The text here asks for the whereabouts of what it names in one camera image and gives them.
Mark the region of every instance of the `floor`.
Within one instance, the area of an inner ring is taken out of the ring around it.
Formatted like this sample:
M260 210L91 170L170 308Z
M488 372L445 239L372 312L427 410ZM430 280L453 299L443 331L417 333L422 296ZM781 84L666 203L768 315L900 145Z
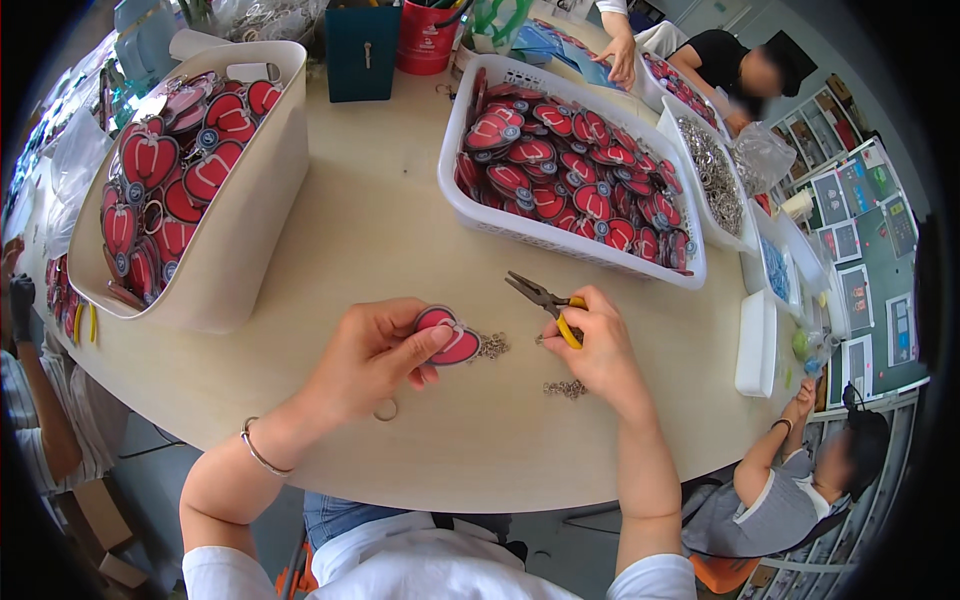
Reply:
M132 454L161 444L165 442L154 427L136 413L131 413L120 454ZM147 571L153 586L164 595L181 577L183 545L177 507L187 472L200 455L200 450L189 445L170 447L120 460L111 471L142 529L141 543L125 558ZM285 487L252 525L260 563L271 578L275 578L290 560L302 527L302 500L302 490ZM607 532L619 528L619 513L578 518L576 525L563 521L611 509L616 509L615 503L566 511L515 514L510 540L526 542L529 572L588 600L603 598L613 581L617 545L616 535Z

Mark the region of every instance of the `bracelet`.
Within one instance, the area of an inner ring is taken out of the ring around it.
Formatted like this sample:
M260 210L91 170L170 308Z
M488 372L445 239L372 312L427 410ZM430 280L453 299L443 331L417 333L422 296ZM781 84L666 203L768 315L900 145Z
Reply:
M289 477L290 473L294 472L293 469L280 470L279 468L274 467L264 460L264 458L260 456L260 453L256 451L256 448L253 447L253 443L250 441L250 424L257 419L259 419L259 417L247 417L247 420L243 421L243 429L240 430L240 439L243 440L243 443L246 444L247 448L250 449L250 455L256 459L257 463L263 465L266 470L280 477Z
M790 435L790 432L793 431L793 421L790 419L777 419L774 421L774 424L770 425L770 429L773 429L779 423L786 423L786 435Z

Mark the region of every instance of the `red bucket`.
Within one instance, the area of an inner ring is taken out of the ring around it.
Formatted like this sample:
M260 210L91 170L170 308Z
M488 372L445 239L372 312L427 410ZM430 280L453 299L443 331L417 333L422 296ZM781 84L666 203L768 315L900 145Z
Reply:
M450 64L450 50L457 35L457 23L437 29L456 9L428 9L407 0L400 16L400 38L396 44L396 68L411 75L436 75Z

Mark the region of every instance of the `black glove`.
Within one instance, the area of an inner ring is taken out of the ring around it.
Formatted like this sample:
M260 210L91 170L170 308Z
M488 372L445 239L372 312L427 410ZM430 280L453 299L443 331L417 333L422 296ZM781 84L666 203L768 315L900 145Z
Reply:
M35 297L34 282L26 274L15 276L10 280L10 313L15 342L33 341L33 336L30 334L30 309L34 305Z

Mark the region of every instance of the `beige plastic bin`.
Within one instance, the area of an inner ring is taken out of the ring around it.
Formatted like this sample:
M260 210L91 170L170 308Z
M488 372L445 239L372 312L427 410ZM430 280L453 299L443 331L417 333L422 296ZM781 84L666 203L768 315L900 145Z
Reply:
M168 77L194 76L241 62L272 62L283 93L257 129L210 204L180 266L160 297L139 312L107 291L110 271L100 228L101 190L116 143L90 185L70 238L70 283L102 311L125 321L230 333L253 312L260 283L306 176L306 51L292 41L210 48Z

